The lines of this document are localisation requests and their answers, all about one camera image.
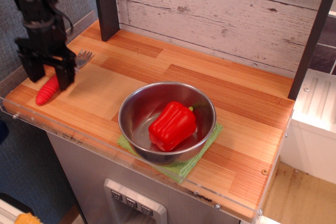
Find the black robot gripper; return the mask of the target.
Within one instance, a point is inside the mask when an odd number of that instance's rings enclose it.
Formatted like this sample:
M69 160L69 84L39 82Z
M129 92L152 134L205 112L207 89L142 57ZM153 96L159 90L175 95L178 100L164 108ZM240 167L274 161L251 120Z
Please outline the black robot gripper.
M54 67L59 88L66 90L75 80L75 54L66 46L66 35L54 25L28 28L27 38L16 38L18 55L32 82L45 76L44 65Z

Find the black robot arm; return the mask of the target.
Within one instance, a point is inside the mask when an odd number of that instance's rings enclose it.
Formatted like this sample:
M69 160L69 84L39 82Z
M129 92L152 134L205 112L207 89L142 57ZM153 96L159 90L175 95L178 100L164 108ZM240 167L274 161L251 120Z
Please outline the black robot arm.
M18 56L32 82L45 75L44 66L54 67L60 90L75 80L75 53L66 46L67 16L57 9L58 0L14 0L28 36L16 38Z

